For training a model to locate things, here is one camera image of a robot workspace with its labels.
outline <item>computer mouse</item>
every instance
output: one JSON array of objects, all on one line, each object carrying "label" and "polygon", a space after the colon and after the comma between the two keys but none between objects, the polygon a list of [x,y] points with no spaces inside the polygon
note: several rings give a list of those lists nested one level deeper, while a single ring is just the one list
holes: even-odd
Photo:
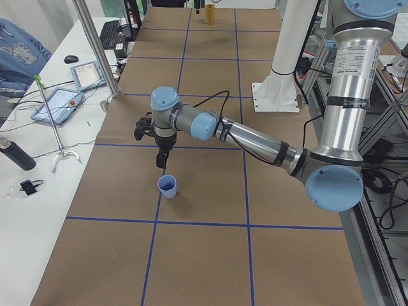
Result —
[{"label": "computer mouse", "polygon": [[79,58],[75,55],[67,55],[64,59],[64,62],[66,64],[71,64],[72,62],[77,62],[79,61]]}]

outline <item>black bottle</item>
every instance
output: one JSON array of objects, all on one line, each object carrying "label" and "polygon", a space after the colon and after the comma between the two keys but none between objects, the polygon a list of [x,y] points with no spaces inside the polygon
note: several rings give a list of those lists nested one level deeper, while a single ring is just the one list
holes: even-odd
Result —
[{"label": "black bottle", "polygon": [[0,151],[25,171],[36,166],[36,161],[30,155],[25,153],[15,142],[4,137],[0,137]]}]

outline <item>blue cup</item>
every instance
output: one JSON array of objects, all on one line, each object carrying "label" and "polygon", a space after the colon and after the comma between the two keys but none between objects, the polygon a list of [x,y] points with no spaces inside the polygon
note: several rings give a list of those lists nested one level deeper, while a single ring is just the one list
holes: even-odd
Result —
[{"label": "blue cup", "polygon": [[163,175],[157,181],[157,186],[161,194],[168,199],[174,198],[177,193],[177,181],[173,175]]}]

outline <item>black keyboard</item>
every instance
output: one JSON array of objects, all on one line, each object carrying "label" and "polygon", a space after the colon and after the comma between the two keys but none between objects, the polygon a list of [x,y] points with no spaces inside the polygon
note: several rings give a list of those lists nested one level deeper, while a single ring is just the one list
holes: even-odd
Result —
[{"label": "black keyboard", "polygon": [[102,42],[102,47],[106,49],[115,48],[115,37],[117,35],[117,28],[119,27],[119,20],[105,22],[99,38]]}]

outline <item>blue tablet device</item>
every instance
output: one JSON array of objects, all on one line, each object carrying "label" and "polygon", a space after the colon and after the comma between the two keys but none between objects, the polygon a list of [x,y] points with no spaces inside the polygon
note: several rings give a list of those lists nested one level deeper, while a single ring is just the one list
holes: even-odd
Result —
[{"label": "blue tablet device", "polygon": [[[55,124],[60,125],[72,115],[84,97],[81,91],[56,88],[47,98],[48,106]],[[44,103],[31,115],[32,120],[51,123]]]},{"label": "blue tablet device", "polygon": [[106,85],[106,80],[102,74],[98,61],[87,62],[71,67],[72,77],[79,91]]}]

